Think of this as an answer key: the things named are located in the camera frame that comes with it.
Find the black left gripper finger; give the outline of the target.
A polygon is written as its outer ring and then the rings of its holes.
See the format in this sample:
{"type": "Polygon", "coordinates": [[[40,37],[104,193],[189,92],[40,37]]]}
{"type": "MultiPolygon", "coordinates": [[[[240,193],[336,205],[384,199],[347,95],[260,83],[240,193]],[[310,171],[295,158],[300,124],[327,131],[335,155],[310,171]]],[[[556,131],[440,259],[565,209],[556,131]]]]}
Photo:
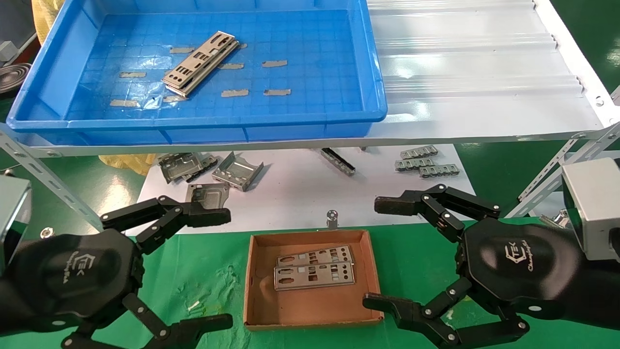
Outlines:
{"type": "Polygon", "coordinates": [[[182,227],[214,227],[231,221],[228,208],[204,208],[200,203],[177,202],[160,196],[103,214],[104,229],[124,232],[129,228],[149,224],[136,236],[142,254],[151,254],[182,227]]]}

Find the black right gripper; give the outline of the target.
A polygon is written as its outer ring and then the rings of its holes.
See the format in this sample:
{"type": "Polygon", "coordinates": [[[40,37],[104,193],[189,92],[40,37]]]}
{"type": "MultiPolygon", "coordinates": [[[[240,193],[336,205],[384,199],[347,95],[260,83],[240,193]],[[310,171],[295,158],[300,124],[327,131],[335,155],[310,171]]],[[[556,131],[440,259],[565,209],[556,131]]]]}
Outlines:
{"type": "Polygon", "coordinates": [[[530,329],[516,312],[619,329],[619,263],[588,260],[570,231],[501,222],[496,220],[498,205],[447,185],[379,196],[374,210],[422,216],[448,241],[460,241],[463,272],[472,282],[461,277],[426,305],[374,292],[363,297],[366,309],[391,314],[397,328],[424,335],[438,349],[516,342],[530,329]],[[465,230],[452,212],[478,222],[465,230]],[[443,322],[442,316],[471,291],[471,298],[490,312],[496,310],[500,320],[460,329],[443,322]]]}

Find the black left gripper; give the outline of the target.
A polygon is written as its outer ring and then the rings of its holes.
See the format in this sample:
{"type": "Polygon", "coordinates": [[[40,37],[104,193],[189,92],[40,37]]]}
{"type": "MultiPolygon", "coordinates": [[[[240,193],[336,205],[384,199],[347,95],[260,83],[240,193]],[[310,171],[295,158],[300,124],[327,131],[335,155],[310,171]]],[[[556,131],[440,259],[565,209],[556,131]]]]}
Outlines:
{"type": "Polygon", "coordinates": [[[78,326],[62,341],[63,349],[119,349],[92,335],[128,310],[153,335],[144,349],[195,349],[204,334],[233,326],[230,314],[165,325],[137,296],[142,264],[135,243],[113,230],[23,241],[1,276],[1,331],[55,332],[78,326]]]}

